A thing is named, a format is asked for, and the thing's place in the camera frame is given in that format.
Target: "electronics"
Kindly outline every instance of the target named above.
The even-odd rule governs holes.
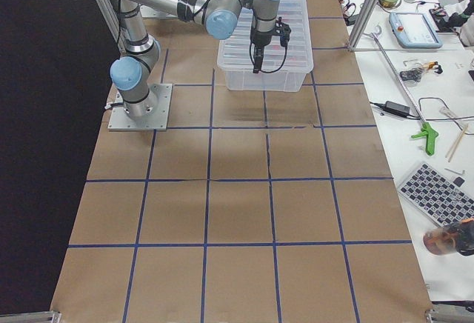
[[[447,22],[449,21],[450,17],[447,15],[444,8],[435,8],[430,10],[431,18],[436,24],[438,31],[442,33],[454,33],[454,29],[447,26]]]
[[[344,21],[346,22],[346,25],[349,27],[350,25],[354,25],[357,21],[358,14],[354,14],[349,17],[344,17]]]
[[[407,49],[438,49],[443,46],[423,13],[391,12],[390,26],[398,43]]]
[[[474,217],[474,200],[424,162],[399,185],[398,191],[437,225]]]

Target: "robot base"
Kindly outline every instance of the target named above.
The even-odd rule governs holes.
[[[110,115],[108,129],[111,131],[166,130],[172,91],[172,84],[152,84],[150,92],[155,93],[158,99],[155,110],[149,115],[133,119],[128,116],[122,106],[114,107]],[[119,93],[117,93],[115,102],[123,102]]]

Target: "white table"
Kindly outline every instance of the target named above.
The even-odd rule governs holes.
[[[472,51],[392,51],[388,52],[388,55],[399,70],[404,69],[403,61],[409,59],[417,58],[422,62],[438,61],[444,72],[441,75],[433,72],[425,74],[419,84],[410,88],[413,97],[416,100],[426,96],[440,97],[458,116],[474,115],[474,81],[467,72],[472,69]],[[390,100],[410,105],[381,53],[360,52],[356,53],[356,57],[370,101],[385,103]],[[426,118],[444,118],[438,111],[442,107],[441,103],[428,100],[424,101],[422,106]],[[435,155],[428,156],[424,152],[424,139],[410,139],[412,134],[420,130],[419,121],[381,116],[376,111],[375,120],[396,184],[405,179],[421,162],[426,162],[451,180],[457,175],[445,168],[458,172],[465,170],[466,173],[462,176],[465,183],[461,189],[474,198],[474,136],[465,136],[462,139],[453,160],[448,163],[445,155],[460,132],[454,123],[430,122],[439,132],[439,137],[436,140]],[[469,131],[474,133],[474,122],[471,122]],[[434,229],[435,225],[407,200],[400,197],[400,201],[431,300],[474,300],[474,256],[464,257],[457,253],[435,256],[428,252],[422,237],[428,230]]]
[[[416,0],[416,1],[425,1],[425,2],[437,2],[438,0]],[[364,0],[350,0],[356,5],[355,14],[359,14],[361,6],[364,3]],[[397,8],[389,10],[390,12],[420,12],[425,13],[428,16],[429,9],[433,8],[435,5],[433,3],[426,3],[419,5],[417,9],[416,3],[407,3],[403,1],[401,5]],[[373,13],[367,22],[365,33],[370,33],[375,30],[377,25],[380,25],[383,33],[380,36],[380,42],[384,49],[386,50],[404,50],[400,44],[397,42],[395,35],[392,32],[390,23],[388,22],[388,12],[382,10],[378,5],[375,6]],[[348,27],[347,30],[350,33],[352,31],[352,26]],[[439,50],[463,50],[462,44],[459,42],[457,35],[452,33],[442,33],[439,34],[443,46]],[[369,40],[362,38],[357,44],[357,50],[377,50],[377,47]]]

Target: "aluminum frame post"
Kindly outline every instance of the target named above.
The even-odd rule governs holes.
[[[358,41],[360,40],[362,34],[365,31],[367,22],[369,21],[370,16],[372,15],[373,9],[377,4],[378,0],[365,0],[364,5],[361,8],[361,12],[358,15],[357,20],[355,21],[353,30],[349,36],[349,42],[347,48],[351,51],[354,51]]]

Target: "black backdrop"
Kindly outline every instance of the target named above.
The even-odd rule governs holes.
[[[0,0],[0,314],[50,308],[118,56],[95,0]]]

